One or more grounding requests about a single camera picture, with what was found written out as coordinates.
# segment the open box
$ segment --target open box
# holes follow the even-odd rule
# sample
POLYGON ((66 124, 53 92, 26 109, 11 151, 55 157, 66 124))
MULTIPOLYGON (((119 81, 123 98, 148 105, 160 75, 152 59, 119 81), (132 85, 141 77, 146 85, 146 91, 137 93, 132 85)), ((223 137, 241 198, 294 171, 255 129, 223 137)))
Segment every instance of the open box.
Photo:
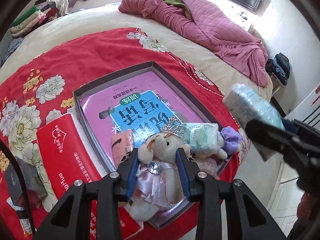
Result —
MULTIPOLYGON (((182 122, 217 123, 219 130, 223 128, 196 97, 155 62, 113 72, 73 94, 84 132, 108 173, 116 170, 110 140, 118 131, 132 129, 138 147, 149 135, 159 132, 172 115, 182 122)), ((217 163, 218 175, 227 163, 217 163)), ((161 229, 190 206, 184 198, 171 209, 158 212, 149 222, 161 229)))

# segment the black box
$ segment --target black box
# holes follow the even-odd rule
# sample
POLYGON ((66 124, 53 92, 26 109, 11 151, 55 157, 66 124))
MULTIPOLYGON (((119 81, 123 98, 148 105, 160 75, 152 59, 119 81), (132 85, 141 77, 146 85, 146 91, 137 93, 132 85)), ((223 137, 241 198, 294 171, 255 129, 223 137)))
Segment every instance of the black box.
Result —
MULTIPOLYGON (((15 158, 19 164, 27 186, 30 205, 36 206, 41 199, 48 195, 48 193, 44 188, 36 167, 26 163, 24 160, 18 157, 15 158)), ((23 199, 20 182, 11 163, 9 164, 4 175, 12 203, 15 206, 25 207, 25 201, 23 199)))

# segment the tiled floor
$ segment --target tiled floor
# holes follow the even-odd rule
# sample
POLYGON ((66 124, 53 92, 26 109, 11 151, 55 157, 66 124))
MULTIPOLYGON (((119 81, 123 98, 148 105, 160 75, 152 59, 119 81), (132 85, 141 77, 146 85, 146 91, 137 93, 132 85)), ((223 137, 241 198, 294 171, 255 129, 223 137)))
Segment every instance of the tiled floor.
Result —
MULTIPOLYGON (((251 146, 246 159, 240 165, 236 179, 242 179, 264 206, 267 206, 276 183, 282 156, 276 154, 264 162, 254 146, 251 146)), ((225 204, 221 205, 222 240, 227 240, 227 220, 225 204)), ((180 240, 194 240, 196 227, 180 240)))

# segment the plush bear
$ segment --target plush bear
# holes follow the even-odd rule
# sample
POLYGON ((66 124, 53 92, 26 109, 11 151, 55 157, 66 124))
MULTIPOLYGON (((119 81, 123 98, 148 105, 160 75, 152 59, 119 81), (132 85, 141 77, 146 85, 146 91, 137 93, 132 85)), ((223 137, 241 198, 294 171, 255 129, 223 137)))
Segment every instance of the plush bear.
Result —
POLYGON ((177 204, 183 197, 176 168, 176 150, 183 148, 190 158, 190 146, 168 132, 149 136, 138 148, 140 161, 129 214, 136 221, 147 221, 159 210, 177 204))

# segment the white flower pattern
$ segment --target white flower pattern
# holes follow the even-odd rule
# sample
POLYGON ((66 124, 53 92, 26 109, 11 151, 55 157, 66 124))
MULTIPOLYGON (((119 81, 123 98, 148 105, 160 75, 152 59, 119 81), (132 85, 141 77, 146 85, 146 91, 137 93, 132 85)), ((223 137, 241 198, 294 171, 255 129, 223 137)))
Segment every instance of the white flower pattern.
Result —
POLYGON ((251 140, 249 140, 249 138, 247 137, 247 134, 244 132, 242 128, 238 130, 238 133, 240 133, 243 139, 243 141, 241 142, 242 149, 238 153, 239 165, 241 165, 244 162, 247 156, 247 153, 250 149, 251 140))
POLYGON ((65 85, 65 80, 60 75, 47 79, 46 82, 40 85, 36 92, 36 97, 39 98, 39 102, 43 104, 45 101, 55 99, 57 95, 60 95, 65 85))
POLYGON ((196 75, 197 75, 200 79, 206 81, 210 86, 213 86, 213 85, 214 85, 214 84, 211 82, 211 80, 210 80, 209 78, 207 78, 198 68, 194 67, 194 71, 195 71, 196 75))
POLYGON ((76 119, 78 119, 78 121, 79 121, 79 116, 78 116, 78 112, 77 112, 76 106, 68 108, 67 109, 67 113, 73 114, 76 117, 76 119))
POLYGON ((52 122, 53 120, 56 120, 57 118, 59 118, 60 116, 62 116, 61 111, 57 110, 57 109, 53 109, 51 110, 47 117, 45 118, 45 124, 48 124, 49 122, 52 122))
POLYGON ((3 136, 9 135, 9 130, 11 128, 11 121, 18 112, 19 106, 16 104, 17 101, 8 102, 7 106, 2 110, 3 117, 0 121, 0 131, 3 136))
POLYGON ((158 43, 156 39, 147 37, 141 33, 129 32, 129 34, 127 34, 126 37, 128 39, 139 39, 139 43, 142 45, 144 49, 150 49, 158 52, 169 51, 164 45, 161 45, 160 43, 158 43))
POLYGON ((36 106, 22 106, 12 119, 9 130, 9 147, 15 156, 23 159, 27 145, 36 139, 41 124, 40 111, 36 106))
POLYGON ((48 193, 48 195, 41 200, 42 205, 45 211, 50 212, 53 206, 57 203, 58 199, 52 190, 51 182, 49 180, 47 172, 45 171, 38 144, 28 144, 23 156, 23 160, 25 162, 35 166, 37 169, 39 177, 44 185, 44 188, 48 193))
POLYGON ((144 49, 150 49, 158 52, 166 52, 168 49, 159 43, 155 39, 150 37, 143 37, 139 39, 139 43, 143 46, 144 49))
POLYGON ((126 37, 128 39, 141 39, 141 38, 145 38, 146 36, 145 35, 142 35, 140 33, 132 33, 132 32, 129 32, 129 34, 126 35, 126 37))

